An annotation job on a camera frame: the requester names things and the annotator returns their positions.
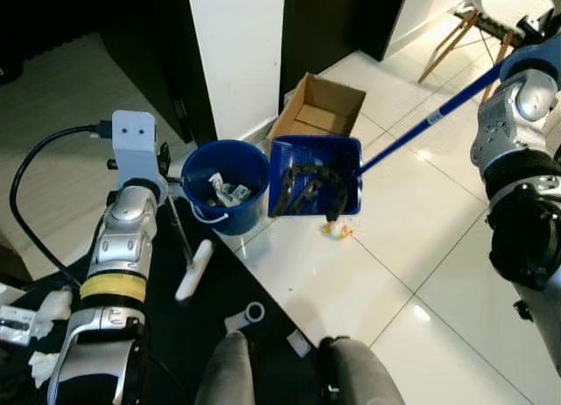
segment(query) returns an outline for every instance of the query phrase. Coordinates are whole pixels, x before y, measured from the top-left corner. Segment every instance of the white wall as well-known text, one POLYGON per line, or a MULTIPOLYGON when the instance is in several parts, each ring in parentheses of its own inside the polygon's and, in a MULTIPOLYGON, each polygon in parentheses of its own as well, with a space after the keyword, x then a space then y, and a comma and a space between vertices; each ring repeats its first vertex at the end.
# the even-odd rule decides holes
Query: white wall
POLYGON ((390 39, 387 55, 404 47, 462 0, 405 0, 390 39))
POLYGON ((277 115, 284 0, 190 0, 219 139, 277 115))

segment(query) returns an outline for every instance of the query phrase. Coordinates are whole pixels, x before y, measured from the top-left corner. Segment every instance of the bucket handle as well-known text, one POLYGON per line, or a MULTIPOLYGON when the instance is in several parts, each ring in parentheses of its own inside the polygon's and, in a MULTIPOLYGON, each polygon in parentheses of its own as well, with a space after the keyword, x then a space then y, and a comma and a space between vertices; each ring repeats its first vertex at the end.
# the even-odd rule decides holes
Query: bucket handle
POLYGON ((199 215, 199 213, 201 212, 197 212, 200 211, 192 202, 191 203, 191 212, 193 212, 193 216, 197 219, 197 221, 200 221, 204 224, 216 224, 219 223, 221 221, 223 221, 224 219, 227 219, 228 217, 230 217, 227 213, 224 212, 224 215, 222 215, 221 217, 218 217, 216 219, 204 219, 203 217, 201 217, 199 215))

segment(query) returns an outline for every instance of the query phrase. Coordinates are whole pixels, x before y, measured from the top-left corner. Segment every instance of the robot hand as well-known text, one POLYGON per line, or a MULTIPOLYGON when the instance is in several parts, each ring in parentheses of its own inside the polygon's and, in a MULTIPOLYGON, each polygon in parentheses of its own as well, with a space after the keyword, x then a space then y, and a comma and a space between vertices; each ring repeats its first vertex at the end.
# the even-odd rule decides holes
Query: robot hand
POLYGON ((515 52, 502 84, 479 107, 472 163, 489 198, 489 259, 513 282, 521 318, 534 322, 561 376, 561 165, 544 126, 561 89, 561 33, 515 52))

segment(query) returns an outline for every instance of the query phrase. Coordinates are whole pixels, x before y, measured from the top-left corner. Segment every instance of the blue dustpan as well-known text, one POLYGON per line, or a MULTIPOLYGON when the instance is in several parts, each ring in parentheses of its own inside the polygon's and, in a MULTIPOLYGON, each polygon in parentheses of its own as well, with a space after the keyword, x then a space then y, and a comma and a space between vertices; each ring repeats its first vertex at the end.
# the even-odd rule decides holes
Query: blue dustpan
POLYGON ((355 138, 337 136, 274 138, 271 147, 269 216, 326 215, 326 211, 330 209, 337 197, 340 197, 341 186, 346 188, 346 203, 338 213, 346 215, 358 213, 362 190, 361 175, 496 81, 499 78, 502 63, 503 61, 497 63, 421 123, 370 159, 364 166, 361 166, 360 142, 355 138), (287 174, 291 173, 292 169, 296 169, 295 166, 301 165, 310 165, 310 168, 314 170, 325 169, 335 173, 341 181, 338 184, 339 191, 331 184, 322 184, 319 188, 314 188, 312 182, 315 181, 317 173, 312 172, 298 174, 292 180, 292 184, 287 185, 287 174), (313 191, 313 195, 301 200, 302 194, 308 191, 313 191), (286 201, 287 194, 290 197, 289 202, 286 201))

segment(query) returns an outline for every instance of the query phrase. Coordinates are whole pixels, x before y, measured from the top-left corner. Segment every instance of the blue handle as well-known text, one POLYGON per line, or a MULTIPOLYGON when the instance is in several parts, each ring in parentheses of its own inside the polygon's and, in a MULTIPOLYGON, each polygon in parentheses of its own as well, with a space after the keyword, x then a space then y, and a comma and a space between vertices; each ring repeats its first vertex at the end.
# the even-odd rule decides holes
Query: blue handle
POLYGON ((448 100, 445 104, 443 104, 439 109, 430 114, 421 123, 417 124, 413 129, 409 130, 404 135, 400 136, 392 145, 388 146, 381 153, 369 160, 364 166, 362 166, 362 168, 360 168, 360 170, 357 172, 357 176, 374 167, 380 161, 384 160, 390 153, 407 144, 411 139, 429 129, 434 123, 439 122, 442 118, 452 113, 457 107, 465 103, 467 100, 471 99, 482 89, 495 82, 499 78, 499 72, 501 71, 503 62, 504 60, 494 65, 477 80, 473 81, 471 84, 457 93, 454 97, 448 100))

